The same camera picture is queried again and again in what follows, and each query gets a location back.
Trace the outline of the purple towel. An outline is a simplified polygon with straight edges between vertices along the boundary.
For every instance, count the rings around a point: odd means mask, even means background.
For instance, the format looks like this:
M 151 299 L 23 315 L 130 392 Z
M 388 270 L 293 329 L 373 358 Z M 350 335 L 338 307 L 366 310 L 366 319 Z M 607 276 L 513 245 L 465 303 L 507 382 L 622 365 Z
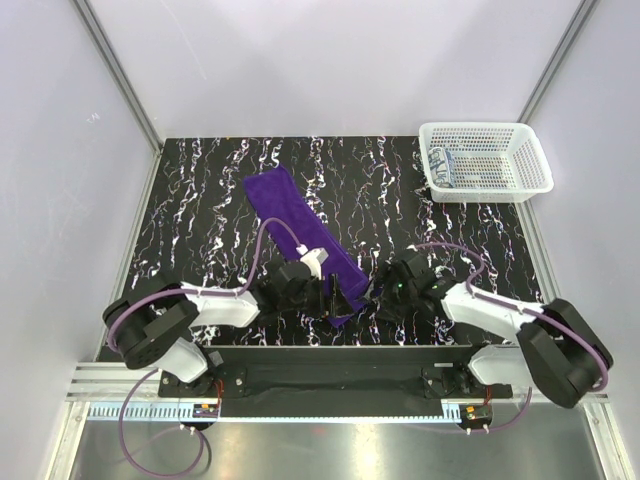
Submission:
M 369 277 L 309 207 L 289 171 L 278 166 L 248 176 L 243 180 L 243 187 L 261 221 L 274 218 L 283 222 L 271 223 L 267 230 L 286 259 L 299 258 L 299 243 L 310 249 L 326 250 L 328 258 L 322 270 L 327 275 L 337 276 L 339 287 L 353 309 L 351 313 L 331 315 L 328 322 L 340 327 L 351 320 L 364 307 L 361 298 L 368 287 Z

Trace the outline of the blue white patterned towel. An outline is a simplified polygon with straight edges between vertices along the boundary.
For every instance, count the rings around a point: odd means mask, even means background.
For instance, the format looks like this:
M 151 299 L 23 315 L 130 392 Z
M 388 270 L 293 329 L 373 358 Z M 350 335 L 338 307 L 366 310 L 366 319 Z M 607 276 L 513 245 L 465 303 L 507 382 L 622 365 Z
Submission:
M 453 188 L 455 160 L 452 154 L 442 147 L 434 147 L 428 151 L 427 158 L 434 184 L 441 188 Z

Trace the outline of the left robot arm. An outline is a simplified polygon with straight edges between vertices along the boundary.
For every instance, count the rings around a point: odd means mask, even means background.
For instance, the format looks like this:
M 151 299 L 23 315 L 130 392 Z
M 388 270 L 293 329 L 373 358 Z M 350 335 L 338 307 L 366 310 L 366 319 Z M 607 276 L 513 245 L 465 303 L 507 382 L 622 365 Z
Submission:
M 109 348 L 126 367 L 155 367 L 174 375 L 196 396 L 215 386 L 216 372 L 202 349 L 186 339 L 196 326 L 246 328 L 288 314 L 345 319 L 355 313 L 335 273 L 318 260 L 274 261 L 244 290 L 197 288 L 159 273 L 102 313 Z

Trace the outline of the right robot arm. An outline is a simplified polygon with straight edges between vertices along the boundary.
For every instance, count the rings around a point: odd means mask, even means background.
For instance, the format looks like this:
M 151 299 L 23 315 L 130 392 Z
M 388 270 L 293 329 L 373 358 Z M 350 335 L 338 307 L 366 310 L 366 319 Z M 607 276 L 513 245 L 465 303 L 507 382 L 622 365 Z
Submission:
M 424 253 L 407 249 L 377 274 L 366 296 L 387 322 L 418 315 L 504 339 L 502 345 L 476 346 L 454 364 L 454 387 L 463 395 L 494 385 L 531 388 L 570 409 L 607 385 L 613 357 L 572 303 L 520 302 L 472 282 L 436 273 Z

